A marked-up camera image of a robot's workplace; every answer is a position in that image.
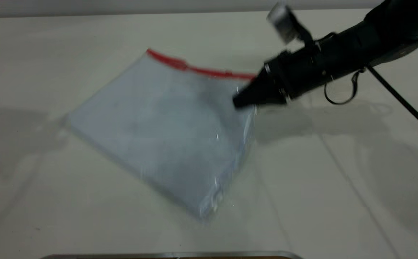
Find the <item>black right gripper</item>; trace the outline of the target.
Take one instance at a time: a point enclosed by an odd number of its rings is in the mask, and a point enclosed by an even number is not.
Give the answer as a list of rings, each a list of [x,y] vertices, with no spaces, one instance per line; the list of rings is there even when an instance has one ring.
[[[315,41],[298,51],[283,51],[265,62],[264,68],[233,98],[235,108],[266,104],[286,104],[328,83],[328,69],[323,56],[326,40]],[[268,81],[268,94],[264,86]]]

